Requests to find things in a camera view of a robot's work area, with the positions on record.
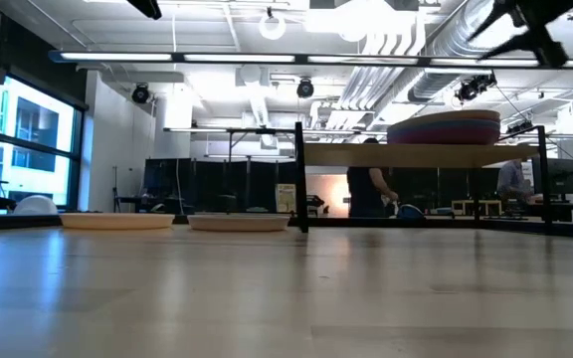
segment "security camera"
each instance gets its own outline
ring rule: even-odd
[[[300,98],[309,98],[313,95],[314,88],[310,79],[299,80],[299,85],[297,86],[297,96]]]
[[[136,89],[131,94],[131,99],[134,103],[146,104],[149,100],[149,85],[148,84],[138,84]]]

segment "black metal frame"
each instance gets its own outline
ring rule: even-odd
[[[509,136],[500,138],[498,141],[504,141],[520,134],[536,131],[538,137],[538,155],[541,159],[541,176],[547,178],[549,176],[548,166],[547,166],[547,146],[546,146],[546,136],[545,127],[542,125],[534,126],[513,134]],[[308,228],[311,224],[327,226],[328,223],[335,223],[336,226],[368,226],[368,227],[404,227],[409,225],[407,222],[396,221],[391,219],[310,219],[306,210],[306,175],[305,175],[305,163],[304,163],[304,140],[302,134],[301,122],[295,124],[295,161],[297,166],[297,180],[295,182],[296,191],[296,206],[297,206],[297,225],[300,227],[303,233],[308,232]],[[466,227],[466,228],[476,228],[481,229],[487,226],[486,221],[480,219],[480,206],[479,206],[479,191],[478,191],[478,168],[472,168],[470,176],[470,185],[472,189],[472,195],[474,200],[474,212],[475,218],[473,221],[453,221],[453,223],[448,223],[448,227]],[[550,202],[550,186],[549,182],[543,180],[543,214],[541,218],[543,219],[543,233],[550,234],[552,232],[552,216],[551,216],[551,202]],[[419,222],[416,225],[420,227],[430,227],[427,224],[430,221]],[[446,224],[446,220],[439,220],[437,227],[443,227]]]

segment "white dome object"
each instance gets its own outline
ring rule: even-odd
[[[260,34],[265,39],[277,40],[280,37],[282,37],[287,31],[287,21],[285,21],[285,18],[280,14],[274,14],[273,19],[276,19],[278,21],[278,24],[274,29],[269,30],[269,28],[267,27],[267,22],[271,19],[272,18],[270,18],[267,14],[265,14],[263,18],[260,20],[258,28],[260,30]]]
[[[42,196],[33,195],[22,200],[15,211],[14,215],[57,215],[59,211],[52,199]]]

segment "glass window pane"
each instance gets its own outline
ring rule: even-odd
[[[44,195],[68,204],[70,159],[0,142],[0,196],[21,201]]]
[[[2,134],[72,151],[74,117],[72,106],[16,80],[6,78],[0,86]]]

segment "light wood surface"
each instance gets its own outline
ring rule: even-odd
[[[316,166],[481,168],[537,153],[537,146],[307,143],[304,145],[304,163]]]
[[[0,231],[0,358],[573,358],[573,240]]]

